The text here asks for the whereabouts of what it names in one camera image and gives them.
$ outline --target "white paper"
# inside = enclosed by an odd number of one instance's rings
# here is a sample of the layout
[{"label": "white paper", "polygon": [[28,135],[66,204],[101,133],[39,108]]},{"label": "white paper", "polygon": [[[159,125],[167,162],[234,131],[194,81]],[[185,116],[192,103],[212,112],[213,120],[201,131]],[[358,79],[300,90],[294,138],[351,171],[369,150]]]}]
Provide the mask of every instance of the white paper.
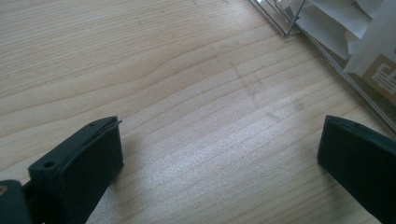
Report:
[{"label": "white paper", "polygon": [[359,39],[352,34],[350,31],[346,31],[345,33],[346,42],[347,42],[347,53],[352,55],[358,51],[359,48]]},{"label": "white paper", "polygon": [[375,13],[378,11],[381,4],[384,2],[383,0],[356,0],[359,4],[359,7],[363,9],[363,11],[369,15],[372,19],[375,16]]},{"label": "white paper", "polygon": [[384,54],[396,62],[396,1],[385,0],[376,14],[366,35],[360,41],[359,49],[346,64],[345,72],[362,77],[378,57]]},{"label": "white paper", "polygon": [[338,21],[358,38],[370,26],[370,17],[352,5],[355,0],[311,0],[317,8]]},{"label": "white paper", "polygon": [[302,29],[341,58],[348,59],[346,28],[313,5],[304,7],[299,17],[297,24]]}]

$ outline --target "transparent acrylic container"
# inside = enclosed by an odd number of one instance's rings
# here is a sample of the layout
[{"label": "transparent acrylic container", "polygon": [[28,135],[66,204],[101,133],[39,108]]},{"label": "transparent acrylic container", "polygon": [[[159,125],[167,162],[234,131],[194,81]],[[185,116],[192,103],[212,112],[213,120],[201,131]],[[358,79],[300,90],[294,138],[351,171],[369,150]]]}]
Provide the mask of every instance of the transparent acrylic container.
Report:
[{"label": "transparent acrylic container", "polygon": [[300,32],[308,36],[311,42],[323,55],[337,74],[346,82],[356,95],[363,100],[368,108],[396,135],[396,105],[392,104],[373,87],[353,73],[344,72],[347,60],[334,54],[321,45],[314,37],[299,29],[298,15],[305,0],[249,0],[251,4],[267,19],[284,37]]}]

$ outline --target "light wood surface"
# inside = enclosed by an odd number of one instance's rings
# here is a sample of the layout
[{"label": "light wood surface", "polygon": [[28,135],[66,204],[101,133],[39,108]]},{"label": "light wood surface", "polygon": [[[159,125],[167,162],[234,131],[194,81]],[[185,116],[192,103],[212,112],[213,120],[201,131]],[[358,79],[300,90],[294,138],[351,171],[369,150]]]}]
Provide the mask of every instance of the light wood surface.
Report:
[{"label": "light wood surface", "polygon": [[378,223],[317,164],[328,114],[387,133],[247,0],[0,0],[0,179],[123,120],[88,223]]}]

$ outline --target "table surface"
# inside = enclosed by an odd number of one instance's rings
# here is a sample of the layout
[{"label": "table surface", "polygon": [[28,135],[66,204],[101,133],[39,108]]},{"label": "table surface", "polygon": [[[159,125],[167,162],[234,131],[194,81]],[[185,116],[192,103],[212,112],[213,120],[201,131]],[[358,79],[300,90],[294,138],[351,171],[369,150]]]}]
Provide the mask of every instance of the table surface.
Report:
[{"label": "table surface", "polygon": [[0,179],[123,120],[88,223],[378,223],[316,156],[326,115],[387,130],[248,0],[3,0],[0,40]]}]

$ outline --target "small hole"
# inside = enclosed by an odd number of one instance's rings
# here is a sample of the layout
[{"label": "small hole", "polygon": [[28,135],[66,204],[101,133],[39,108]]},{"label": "small hole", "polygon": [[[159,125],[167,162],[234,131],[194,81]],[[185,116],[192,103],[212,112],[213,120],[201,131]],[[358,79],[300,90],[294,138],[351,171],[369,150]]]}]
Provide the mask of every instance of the small hole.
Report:
[{"label": "small hole", "polygon": [[8,187],[6,185],[0,185],[0,195],[6,193]]},{"label": "small hole", "polygon": [[46,162],[44,162],[44,164],[43,164],[43,166],[45,167],[45,168],[50,168],[50,167],[52,167],[52,166],[54,166],[55,165],[55,161],[46,161]]}]

